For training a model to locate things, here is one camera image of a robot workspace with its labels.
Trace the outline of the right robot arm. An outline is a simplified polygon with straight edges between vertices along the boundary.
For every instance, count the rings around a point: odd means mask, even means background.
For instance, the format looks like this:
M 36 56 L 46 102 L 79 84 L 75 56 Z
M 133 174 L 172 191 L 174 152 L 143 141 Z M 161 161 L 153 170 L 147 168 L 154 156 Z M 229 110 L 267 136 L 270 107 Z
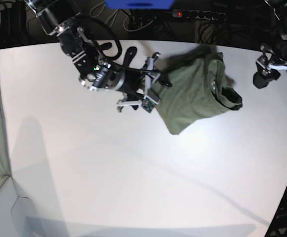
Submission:
M 142 108 L 151 113 L 160 103 L 159 94 L 152 86 L 160 83 L 166 88 L 172 87 L 155 67 L 160 55 L 158 52 L 148 57 L 142 68 L 135 69 L 130 67 L 137 54 L 137 48 L 132 46 L 124 53 L 123 63 L 116 63 L 123 55 L 117 35 L 104 22 L 82 15 L 72 0 L 27 0 L 25 3 L 39 19 L 44 31 L 57 37 L 61 50 L 72 59 L 79 71 L 83 87 L 90 91 L 122 93 L 123 98 L 117 102 L 119 112 L 130 106 L 134 110 Z M 112 37 L 117 46 L 115 56 L 104 54 L 112 44 L 98 44 L 90 23 L 101 26 Z

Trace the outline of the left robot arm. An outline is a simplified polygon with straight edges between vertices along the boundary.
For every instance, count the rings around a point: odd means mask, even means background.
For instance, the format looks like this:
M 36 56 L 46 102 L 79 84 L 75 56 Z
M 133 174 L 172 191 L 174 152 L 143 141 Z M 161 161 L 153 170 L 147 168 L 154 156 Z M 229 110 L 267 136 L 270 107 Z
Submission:
M 267 0 L 265 2 L 277 19 L 271 30 L 273 39 L 269 45 L 262 44 L 262 55 L 257 59 L 257 72 L 253 76 L 256 88 L 265 88 L 280 77 L 280 70 L 287 72 L 287 0 Z

